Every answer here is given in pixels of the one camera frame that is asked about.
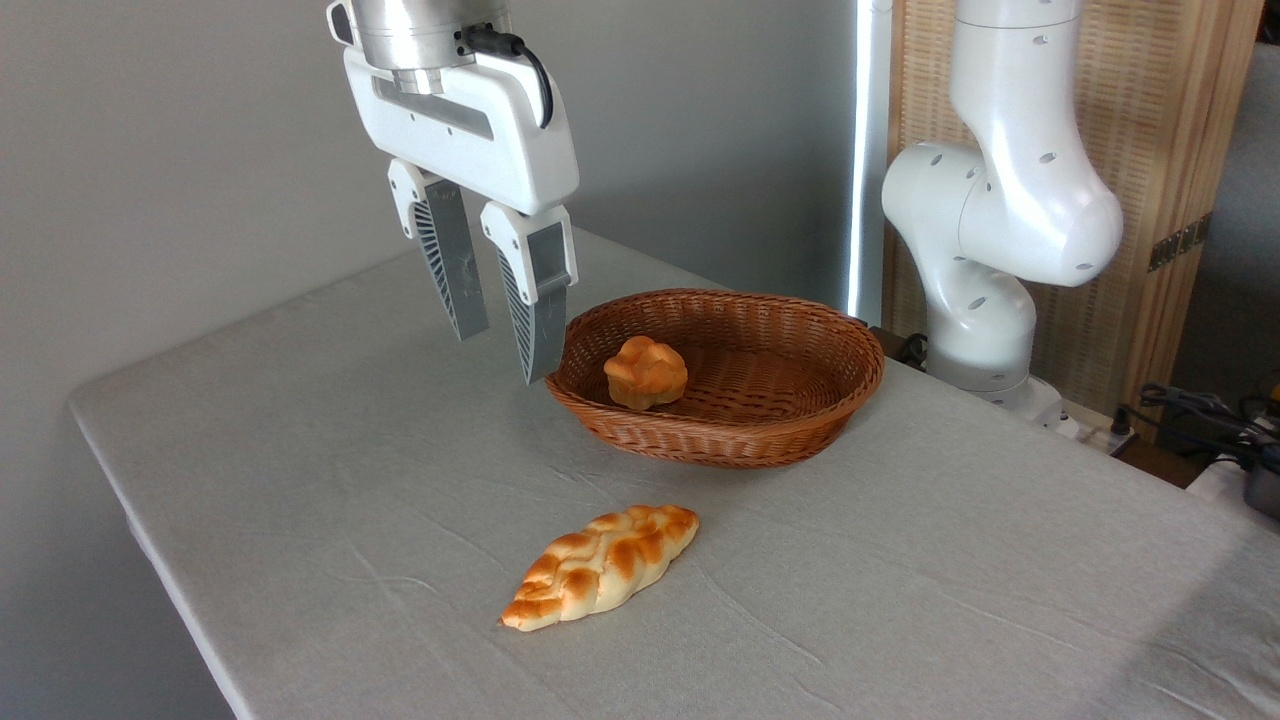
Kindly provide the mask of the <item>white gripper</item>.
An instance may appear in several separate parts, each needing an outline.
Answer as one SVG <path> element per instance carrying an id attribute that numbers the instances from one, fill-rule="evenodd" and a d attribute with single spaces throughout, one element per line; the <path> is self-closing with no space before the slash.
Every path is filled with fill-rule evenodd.
<path id="1" fill-rule="evenodd" d="M 481 225 L 500 261 L 525 382 L 545 378 L 561 364 L 567 293 L 579 281 L 570 214 L 558 206 L 580 182 L 561 95 L 541 128 L 538 74 L 525 60 L 483 54 L 444 68 L 443 90 L 431 95 L 401 91 L 356 47 L 344 64 L 364 128 L 394 156 L 388 182 L 401 228 L 462 341 L 489 323 L 457 184 L 498 201 L 485 205 Z"/>

